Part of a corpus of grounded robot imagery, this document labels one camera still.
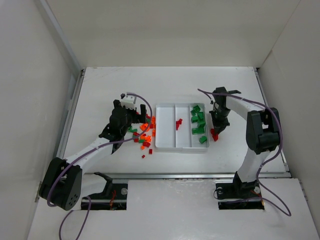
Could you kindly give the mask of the red curved lego piece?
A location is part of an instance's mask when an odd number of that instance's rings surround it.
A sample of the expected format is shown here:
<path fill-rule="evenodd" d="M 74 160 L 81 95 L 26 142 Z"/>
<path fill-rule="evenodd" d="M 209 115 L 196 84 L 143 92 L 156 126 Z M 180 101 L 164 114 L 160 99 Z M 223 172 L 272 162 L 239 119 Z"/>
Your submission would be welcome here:
<path fill-rule="evenodd" d="M 176 129 L 176 130 L 179 129 L 179 127 L 180 127 L 180 125 L 182 124 L 182 122 L 183 122 L 183 119 L 182 119 L 182 118 L 180 118 L 179 120 L 177 120 L 177 121 L 175 122 L 175 129 Z"/>

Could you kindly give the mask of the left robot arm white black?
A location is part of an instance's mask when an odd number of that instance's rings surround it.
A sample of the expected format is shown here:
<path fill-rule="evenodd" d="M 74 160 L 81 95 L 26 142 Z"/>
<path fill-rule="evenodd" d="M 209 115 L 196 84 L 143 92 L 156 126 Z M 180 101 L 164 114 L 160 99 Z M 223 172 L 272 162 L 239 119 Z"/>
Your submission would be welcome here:
<path fill-rule="evenodd" d="M 109 123 L 91 144 L 65 159 L 55 157 L 50 161 L 39 189 L 39 197 L 45 199 L 49 207 L 69 211 L 84 197 L 110 192 L 109 176 L 99 172 L 85 174 L 127 142 L 125 135 L 132 124 L 147 122 L 147 111 L 152 107 L 145 101 L 137 112 L 137 98 L 138 95 L 128 94 L 114 100 Z"/>

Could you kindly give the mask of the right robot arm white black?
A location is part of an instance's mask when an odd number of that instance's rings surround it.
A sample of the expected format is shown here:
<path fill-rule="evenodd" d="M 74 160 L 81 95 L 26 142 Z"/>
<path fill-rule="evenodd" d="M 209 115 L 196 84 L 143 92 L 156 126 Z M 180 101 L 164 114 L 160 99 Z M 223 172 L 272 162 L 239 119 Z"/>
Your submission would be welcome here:
<path fill-rule="evenodd" d="M 270 152 L 282 145 L 282 129 L 279 111 L 260 102 L 244 99 L 238 90 L 217 87 L 213 92 L 214 101 L 209 112 L 213 124 L 213 135 L 219 134 L 230 125 L 231 111 L 246 121 L 245 140 L 247 152 L 241 167 L 233 178 L 233 187 L 238 191 L 253 189 L 258 185 L 257 172 Z"/>

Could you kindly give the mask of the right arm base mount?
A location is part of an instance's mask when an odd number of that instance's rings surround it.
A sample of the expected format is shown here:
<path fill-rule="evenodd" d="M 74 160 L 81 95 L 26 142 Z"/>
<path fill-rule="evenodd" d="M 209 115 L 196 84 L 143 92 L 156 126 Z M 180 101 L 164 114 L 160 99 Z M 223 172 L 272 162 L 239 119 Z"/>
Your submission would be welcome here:
<path fill-rule="evenodd" d="M 219 210 L 264 210 L 261 189 L 255 181 L 248 187 L 233 182 L 215 182 Z"/>

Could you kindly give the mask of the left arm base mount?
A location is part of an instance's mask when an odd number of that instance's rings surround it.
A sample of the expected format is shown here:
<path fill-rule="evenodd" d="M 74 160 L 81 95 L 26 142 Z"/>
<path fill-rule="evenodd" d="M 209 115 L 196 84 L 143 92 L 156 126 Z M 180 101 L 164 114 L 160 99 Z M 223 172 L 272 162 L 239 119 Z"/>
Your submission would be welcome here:
<path fill-rule="evenodd" d="M 81 185 L 81 210 L 125 211 L 128 181 L 114 180 L 105 173 L 85 174 Z"/>

